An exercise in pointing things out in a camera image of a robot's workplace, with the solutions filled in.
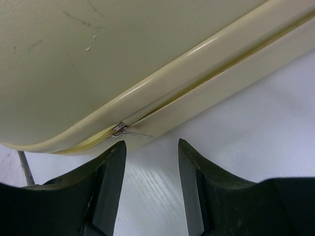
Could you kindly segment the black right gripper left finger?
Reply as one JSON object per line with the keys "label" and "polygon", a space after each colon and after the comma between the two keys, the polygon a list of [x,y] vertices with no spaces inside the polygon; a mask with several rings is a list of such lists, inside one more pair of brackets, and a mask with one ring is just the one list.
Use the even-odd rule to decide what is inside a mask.
{"label": "black right gripper left finger", "polygon": [[111,236],[126,165],[119,141],[93,160],[42,185],[0,186],[3,236]]}

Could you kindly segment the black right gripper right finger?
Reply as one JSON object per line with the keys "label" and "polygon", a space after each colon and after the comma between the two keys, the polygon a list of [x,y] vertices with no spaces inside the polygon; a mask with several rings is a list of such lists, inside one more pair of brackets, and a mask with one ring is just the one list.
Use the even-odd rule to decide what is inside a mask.
{"label": "black right gripper right finger", "polygon": [[184,139],[178,161],[189,235],[314,235],[313,177],[255,183],[206,159]]}

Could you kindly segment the yellow hard-shell suitcase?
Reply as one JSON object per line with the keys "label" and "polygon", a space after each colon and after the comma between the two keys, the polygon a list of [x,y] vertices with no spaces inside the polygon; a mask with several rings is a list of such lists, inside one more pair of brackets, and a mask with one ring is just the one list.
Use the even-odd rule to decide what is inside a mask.
{"label": "yellow hard-shell suitcase", "polygon": [[3,0],[0,142],[136,149],[314,47],[312,0]]}

